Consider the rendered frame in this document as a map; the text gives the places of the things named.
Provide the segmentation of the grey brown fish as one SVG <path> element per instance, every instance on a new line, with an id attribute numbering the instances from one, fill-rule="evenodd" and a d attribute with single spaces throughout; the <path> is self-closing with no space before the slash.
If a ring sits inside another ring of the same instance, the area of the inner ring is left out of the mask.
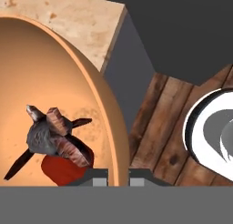
<path id="1" fill-rule="evenodd" d="M 10 180 L 15 176 L 34 154 L 65 159 L 79 168 L 93 166 L 93 150 L 72 134 L 74 128 L 91 123 L 90 117 L 69 120 L 57 107 L 50 107 L 43 113 L 33 105 L 27 105 L 26 112 L 33 120 L 26 136 L 27 150 L 7 171 L 4 180 Z"/>

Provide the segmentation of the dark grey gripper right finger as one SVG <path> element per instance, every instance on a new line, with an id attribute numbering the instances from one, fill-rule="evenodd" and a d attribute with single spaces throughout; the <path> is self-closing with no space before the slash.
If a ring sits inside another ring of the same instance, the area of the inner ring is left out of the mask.
<path id="1" fill-rule="evenodd" d="M 166 181 L 155 178 L 148 168 L 131 168 L 128 171 L 128 185 L 130 187 L 144 187 L 149 185 L 171 187 L 171 184 Z"/>

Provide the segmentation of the red bell pepper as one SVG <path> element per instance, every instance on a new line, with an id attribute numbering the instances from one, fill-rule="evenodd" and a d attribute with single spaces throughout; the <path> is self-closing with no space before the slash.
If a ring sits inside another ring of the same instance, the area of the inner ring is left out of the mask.
<path id="1" fill-rule="evenodd" d="M 80 168 L 71 160 L 56 156 L 45 156 L 41 163 L 43 173 L 58 186 L 66 186 L 73 181 L 81 179 L 89 168 L 94 165 L 94 152 L 88 149 L 91 164 L 88 167 Z"/>

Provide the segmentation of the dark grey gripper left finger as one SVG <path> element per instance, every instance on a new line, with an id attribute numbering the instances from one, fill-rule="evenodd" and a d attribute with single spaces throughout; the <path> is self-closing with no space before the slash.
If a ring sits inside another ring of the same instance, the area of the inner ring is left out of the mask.
<path id="1" fill-rule="evenodd" d="M 82 178 L 72 181 L 69 186 L 107 187 L 108 169 L 90 168 Z"/>

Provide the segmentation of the grey counter with beige top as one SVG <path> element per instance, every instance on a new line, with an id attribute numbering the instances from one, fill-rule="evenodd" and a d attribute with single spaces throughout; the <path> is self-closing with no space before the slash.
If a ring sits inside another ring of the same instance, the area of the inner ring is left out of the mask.
<path id="1" fill-rule="evenodd" d="M 125 5 L 107 0 L 0 0 L 0 14 L 34 19 L 83 53 L 133 127 L 155 70 Z"/>

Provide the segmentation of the orange bowl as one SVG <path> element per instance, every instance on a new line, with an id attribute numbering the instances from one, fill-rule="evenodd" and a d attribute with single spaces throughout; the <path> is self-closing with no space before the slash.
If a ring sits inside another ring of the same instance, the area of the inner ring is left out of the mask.
<path id="1" fill-rule="evenodd" d="M 50 186 L 35 155 L 12 179 L 4 176 L 26 149 L 32 123 L 25 108 L 56 107 L 68 118 L 89 116 L 75 130 L 93 150 L 95 168 L 112 186 L 127 184 L 129 144 L 117 99 L 101 73 L 75 47 L 39 22 L 0 15 L 0 186 Z"/>

